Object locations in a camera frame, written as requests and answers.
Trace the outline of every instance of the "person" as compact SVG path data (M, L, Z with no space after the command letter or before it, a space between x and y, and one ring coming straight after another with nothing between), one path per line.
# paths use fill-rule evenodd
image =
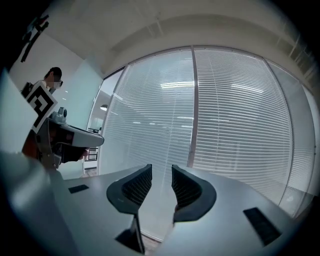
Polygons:
M61 81L62 71L59 67L52 67L44 76L43 80L37 81L34 85L42 83L47 90L52 94L56 89L59 89L63 81Z

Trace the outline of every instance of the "metal frame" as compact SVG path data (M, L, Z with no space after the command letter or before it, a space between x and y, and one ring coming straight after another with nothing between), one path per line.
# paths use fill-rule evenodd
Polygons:
M240 50L236 48L231 48L231 47L225 47L225 46L214 46L214 45L195 45L194 50L216 50L216 51L223 51L223 52L231 52L231 53L236 53L236 54L242 54L246 55L251 58L255 58L258 60L264 60L263 57L256 55L254 53L245 51L245 50Z
M129 66L129 64L125 65L123 68L118 69L118 70L115 71L115 72L112 72L110 75L108 75L108 76L105 78L105 79L107 79L107 78L111 77L112 75L114 75L115 73L123 70L122 73L121 73L121 75L120 75L120 77L119 77L119 79L118 79L118 81L116 82L116 84L115 84L115 86L114 86L113 93L112 93L111 98L110 98L110 104L109 104L109 107L108 107L107 110L106 110L106 113L105 113L105 116L104 116L104 119L103 119L103 122L102 122L102 127L101 127L101 132L100 132L100 135L101 135L101 136L102 136L103 133L104 133L104 128L105 128L106 119L107 119L107 116L108 116L108 113L109 113L109 109L110 109L111 104L112 104L112 99L113 99L113 97L114 97L115 91L116 91L116 89L117 89L117 87L118 87L118 85L119 85L119 82L120 82L120 80L122 79L124 73L127 71L128 66ZM100 146L100 148L99 148L99 150L98 150L97 161L96 161L97 175L99 175L99 169L100 169L100 166L99 166L99 165L100 165L100 161L99 161L99 159L100 159L101 146Z
M89 154L84 158L84 162L90 162L90 161L97 161L98 160L98 148L97 147L90 147L89 148Z
M198 134L198 119L199 119L199 84L198 84L198 70L195 55L195 48L191 46L192 61L193 61L193 80L194 80L194 102L193 102L193 126L192 135L190 142L189 158L187 167L194 166L195 152L197 145L197 134Z
M139 63L139 62L144 61L146 59L149 59L151 57L155 57L155 56L159 56L159 55L175 53L178 51L190 51L191 47L192 46L188 45L188 46L181 46L181 47L175 47L175 48L170 48L170 49L166 49L166 50L156 51L154 53L148 54L148 55L143 56L141 58L137 58L137 59L129 62L128 65L136 64L136 63Z

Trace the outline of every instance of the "black rectangle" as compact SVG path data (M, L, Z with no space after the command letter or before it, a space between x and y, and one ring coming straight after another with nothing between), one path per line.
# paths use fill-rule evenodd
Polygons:
M93 170L93 169L97 169L97 167L88 167L88 168L84 168L84 170L85 170L85 171Z
M88 188L89 188L88 186L83 184L83 185L79 185L79 186L69 187L68 190L70 191L71 194L73 194L73 193L80 192L82 190L86 190Z
M243 213L252 224L264 246L267 246L281 235L257 207L244 210Z

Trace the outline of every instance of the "venetian blinds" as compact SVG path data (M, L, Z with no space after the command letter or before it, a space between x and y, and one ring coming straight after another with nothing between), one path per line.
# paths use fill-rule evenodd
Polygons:
M198 129L193 167L251 185L279 204L292 162L283 92L264 60L195 50Z

